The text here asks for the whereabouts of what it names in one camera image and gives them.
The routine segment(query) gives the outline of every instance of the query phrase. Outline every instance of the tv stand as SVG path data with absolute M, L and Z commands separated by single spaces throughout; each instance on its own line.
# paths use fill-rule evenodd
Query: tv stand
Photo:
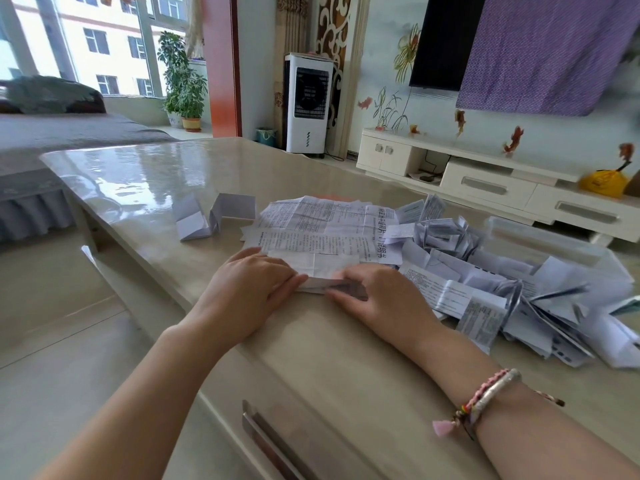
M 442 180 L 414 180 L 428 150 L 451 156 Z M 640 199 L 613 199 L 578 188 L 591 172 L 579 164 L 543 155 L 469 144 L 464 137 L 443 139 L 364 129 L 357 168 L 368 175 L 400 182 L 423 193 L 485 210 L 524 224 L 555 221 L 593 231 L 591 242 L 608 246 L 614 237 L 640 240 Z

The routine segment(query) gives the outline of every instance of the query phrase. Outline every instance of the drawer handle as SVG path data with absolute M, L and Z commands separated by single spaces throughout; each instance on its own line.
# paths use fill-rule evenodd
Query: drawer handle
M 596 222 L 602 222 L 603 224 L 613 224 L 620 220 L 620 216 L 615 214 L 609 214 L 607 212 L 601 212 L 599 210 L 590 209 L 574 203 L 560 201 L 556 204 L 556 209 L 572 214 L 578 217 L 584 217 Z
M 463 177 L 460 183 L 473 189 L 484 190 L 485 192 L 491 192 L 492 194 L 496 195 L 505 195 L 507 193 L 507 187 L 491 184 L 489 182 L 485 182 L 484 180 L 476 180 L 475 178 L 471 177 Z
M 253 411 L 247 401 L 243 401 L 242 425 L 244 431 L 251 437 L 253 442 L 264 453 L 269 462 L 276 468 L 285 480 L 317 480 L 316 476 L 310 473 L 308 467 L 299 458 L 289 459 L 287 455 L 277 446 L 276 443 L 283 444 L 284 441 L 270 427 L 260 413 Z M 306 470 L 307 476 L 303 476 L 300 470 Z

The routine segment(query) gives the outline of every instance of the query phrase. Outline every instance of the bed skirt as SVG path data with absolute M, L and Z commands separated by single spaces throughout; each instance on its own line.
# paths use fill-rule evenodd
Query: bed skirt
M 0 242 L 44 235 L 72 226 L 74 218 L 62 190 L 0 201 Z

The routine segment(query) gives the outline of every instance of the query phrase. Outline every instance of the television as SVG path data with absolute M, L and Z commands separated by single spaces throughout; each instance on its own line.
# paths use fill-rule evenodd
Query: television
M 459 91 L 484 0 L 429 0 L 409 85 Z

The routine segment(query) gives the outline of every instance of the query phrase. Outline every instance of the hand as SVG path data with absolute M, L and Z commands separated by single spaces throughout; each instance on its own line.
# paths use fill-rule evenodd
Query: hand
M 308 278 L 282 259 L 259 253 L 249 248 L 229 258 L 181 322 L 214 340 L 222 353 L 260 328 Z
M 412 360 L 424 339 L 444 328 L 418 288 L 395 269 L 358 264 L 339 277 L 362 283 L 368 301 L 337 290 L 327 290 L 326 296 Z

